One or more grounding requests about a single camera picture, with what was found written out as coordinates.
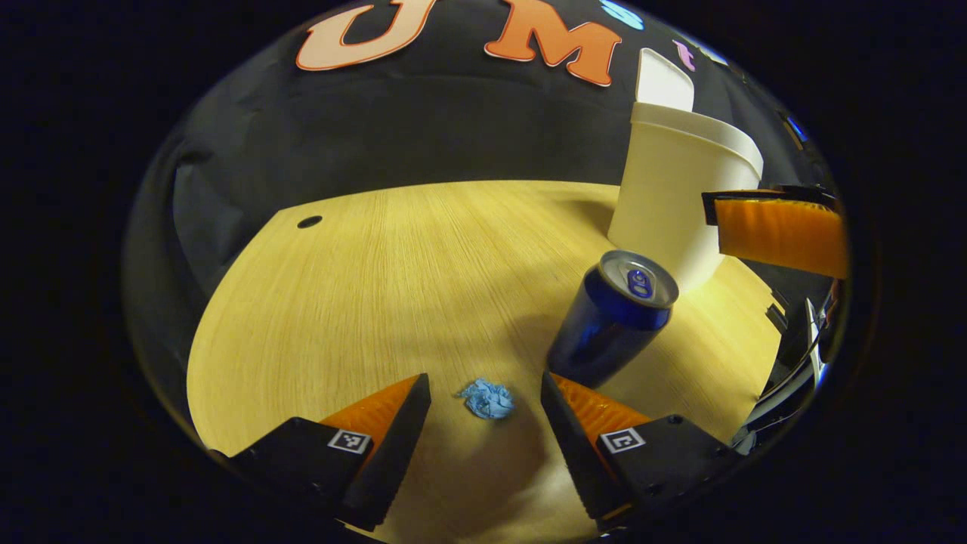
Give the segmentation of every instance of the can lid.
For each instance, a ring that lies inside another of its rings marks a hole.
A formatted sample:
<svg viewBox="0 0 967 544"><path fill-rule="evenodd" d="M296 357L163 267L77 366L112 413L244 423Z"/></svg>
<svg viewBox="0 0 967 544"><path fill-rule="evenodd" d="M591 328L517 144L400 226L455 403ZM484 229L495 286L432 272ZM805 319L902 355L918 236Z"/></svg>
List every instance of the can lid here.
<svg viewBox="0 0 967 544"><path fill-rule="evenodd" d="M678 300L678 284L653 260L624 250L610 251L601 257L605 280L641 306L668 308Z"/></svg>

